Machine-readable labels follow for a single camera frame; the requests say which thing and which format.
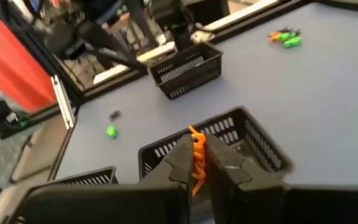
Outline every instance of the table surface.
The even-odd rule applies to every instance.
[[[285,26],[303,29],[302,45],[267,41]],[[222,76],[176,100],[145,77],[83,105],[57,178],[116,166],[120,183],[137,182],[141,147],[245,106],[293,161],[285,181],[358,184],[358,12],[313,3],[217,47]]]

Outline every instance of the mesh basket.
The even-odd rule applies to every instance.
[[[209,43],[194,45],[150,67],[165,95],[173,100],[221,74],[222,52]]]
[[[53,184],[68,184],[68,185],[97,185],[97,184],[118,184],[118,181],[115,176],[116,168],[115,167],[106,167],[103,169],[87,172],[84,174],[74,175],[60,180],[54,180],[47,182],[46,184],[39,185],[31,188],[27,194],[24,196],[21,204],[26,200],[26,197],[36,189],[45,187],[47,185]],[[17,211],[20,211],[21,204],[17,207]],[[6,217],[3,223],[6,224],[25,224],[25,217],[20,213],[15,212],[13,216]]]
[[[267,172],[282,175],[290,170],[288,157],[245,108],[234,108],[193,127],[203,134],[214,134]],[[149,174],[184,134],[190,134],[190,131],[182,130],[140,149],[140,178]]]

